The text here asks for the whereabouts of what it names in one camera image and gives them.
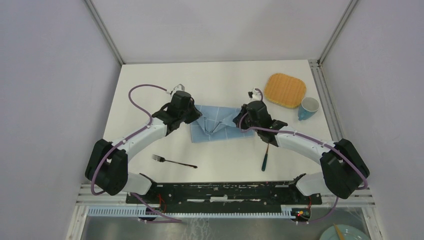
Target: cup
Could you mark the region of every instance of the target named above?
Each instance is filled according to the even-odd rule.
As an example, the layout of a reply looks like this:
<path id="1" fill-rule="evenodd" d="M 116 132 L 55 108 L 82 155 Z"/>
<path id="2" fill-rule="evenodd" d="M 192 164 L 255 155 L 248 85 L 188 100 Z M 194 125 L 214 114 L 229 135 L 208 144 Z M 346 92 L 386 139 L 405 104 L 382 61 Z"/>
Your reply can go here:
<path id="1" fill-rule="evenodd" d="M 306 120 L 314 115 L 320 108 L 320 103 L 313 97 L 305 97 L 299 106 L 297 117 L 299 121 Z"/>

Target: gray wall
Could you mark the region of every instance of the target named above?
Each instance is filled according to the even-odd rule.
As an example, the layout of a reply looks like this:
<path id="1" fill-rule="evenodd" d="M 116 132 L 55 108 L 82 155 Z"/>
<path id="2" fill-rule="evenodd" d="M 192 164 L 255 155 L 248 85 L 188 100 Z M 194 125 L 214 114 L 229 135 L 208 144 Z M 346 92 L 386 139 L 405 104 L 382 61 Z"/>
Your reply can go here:
<path id="1" fill-rule="evenodd" d="M 349 0 L 93 0 L 134 62 L 317 59 Z"/>
<path id="2" fill-rule="evenodd" d="M 387 239 L 423 239 L 424 2 L 360 1 L 323 69 Z"/>
<path id="3" fill-rule="evenodd" d="M 120 67 L 82 0 L 0 9 L 0 239 L 60 240 Z"/>

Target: black fork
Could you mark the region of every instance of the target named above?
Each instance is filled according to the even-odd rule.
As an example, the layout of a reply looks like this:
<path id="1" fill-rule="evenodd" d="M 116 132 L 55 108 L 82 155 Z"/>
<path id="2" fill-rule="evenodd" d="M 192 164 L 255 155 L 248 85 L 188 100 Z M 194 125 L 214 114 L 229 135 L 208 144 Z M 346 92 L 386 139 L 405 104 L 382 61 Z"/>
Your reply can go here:
<path id="1" fill-rule="evenodd" d="M 160 162 L 160 163 L 170 162 L 170 163 L 174 163 L 174 164 L 184 165 L 184 166 L 187 166 L 187 167 L 190 167 L 190 168 L 194 168 L 194 169 L 197 169 L 198 168 L 198 166 L 195 166 L 195 165 L 190 165 L 190 164 L 185 164 L 185 163 L 181 163 L 181 162 L 166 160 L 164 157 L 158 156 L 158 155 L 155 155 L 155 154 L 153 154 L 151 156 L 151 158 L 154 159 L 154 160 L 156 160 L 156 161 L 158 161 L 158 162 Z"/>

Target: tabletop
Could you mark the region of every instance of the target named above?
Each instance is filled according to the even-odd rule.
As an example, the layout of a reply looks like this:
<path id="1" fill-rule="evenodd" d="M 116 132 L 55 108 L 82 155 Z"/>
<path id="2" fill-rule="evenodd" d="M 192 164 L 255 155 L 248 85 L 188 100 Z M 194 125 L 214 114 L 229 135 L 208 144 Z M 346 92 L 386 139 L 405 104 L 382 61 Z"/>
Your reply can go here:
<path id="1" fill-rule="evenodd" d="M 275 73 L 301 79 L 306 84 L 305 97 L 319 100 L 307 60 L 123 65 L 103 138 L 112 141 L 123 137 L 148 120 L 128 99 L 129 90 L 136 85 L 154 84 L 172 89 L 183 84 L 197 105 L 240 108 L 250 101 L 247 93 L 252 88 L 263 90 L 268 78 Z M 164 91 L 152 87 L 138 88 L 132 97 L 151 114 L 171 99 Z M 266 98 L 264 102 L 273 119 L 286 122 L 301 133 L 331 140 L 321 106 L 311 118 L 298 121 L 297 108 L 285 108 Z M 267 144 L 256 133 L 254 137 L 192 143 L 190 126 L 182 123 L 179 129 L 138 153 L 129 162 L 128 171 L 143 173 L 158 183 L 286 181 L 302 173 L 321 171 L 314 161 L 273 145 L 269 147 L 266 170 L 261 171 L 266 148 Z M 152 154 L 198 168 L 157 162 Z"/>

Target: towel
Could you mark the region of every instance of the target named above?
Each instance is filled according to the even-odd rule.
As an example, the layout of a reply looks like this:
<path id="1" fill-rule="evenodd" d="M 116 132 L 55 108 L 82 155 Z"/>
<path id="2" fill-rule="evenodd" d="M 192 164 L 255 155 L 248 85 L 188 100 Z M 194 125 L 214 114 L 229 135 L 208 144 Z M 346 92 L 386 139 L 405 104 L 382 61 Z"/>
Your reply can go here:
<path id="1" fill-rule="evenodd" d="M 240 108 L 205 105 L 196 105 L 196 108 L 203 115 L 190 124 L 192 143 L 254 136 L 252 130 L 241 132 L 233 122 L 233 119 L 239 114 Z"/>

